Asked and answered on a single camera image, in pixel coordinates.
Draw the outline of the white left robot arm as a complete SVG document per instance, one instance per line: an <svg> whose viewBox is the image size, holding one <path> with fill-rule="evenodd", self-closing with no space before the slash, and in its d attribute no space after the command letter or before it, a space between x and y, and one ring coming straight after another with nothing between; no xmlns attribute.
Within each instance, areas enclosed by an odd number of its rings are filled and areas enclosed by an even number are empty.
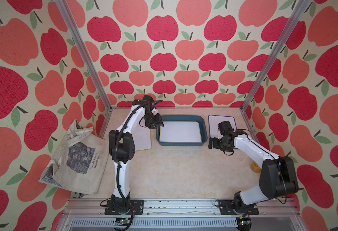
<svg viewBox="0 0 338 231"><path fill-rule="evenodd" d="M109 154L115 166L115 188L109 200L109 209L119 214L130 213L134 216L134 207L130 202L129 161L135 154L134 132L136 128L157 129L163 127L161 115L156 105L163 100L154 100L145 95L143 99L136 99L122 125L111 130L108 134Z"/></svg>

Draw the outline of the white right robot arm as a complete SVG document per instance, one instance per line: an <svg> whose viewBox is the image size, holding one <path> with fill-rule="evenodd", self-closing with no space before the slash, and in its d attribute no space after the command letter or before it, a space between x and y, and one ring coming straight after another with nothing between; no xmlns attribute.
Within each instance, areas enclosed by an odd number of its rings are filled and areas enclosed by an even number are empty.
<svg viewBox="0 0 338 231"><path fill-rule="evenodd" d="M227 156L233 155L234 149L239 149L261 167L258 184L235 193L232 208L236 214L247 213L259 202L298 192L296 170L291 158L266 149L244 130L235 130L229 121L219 123L218 130L221 138L211 138L209 149L219 149Z"/></svg>

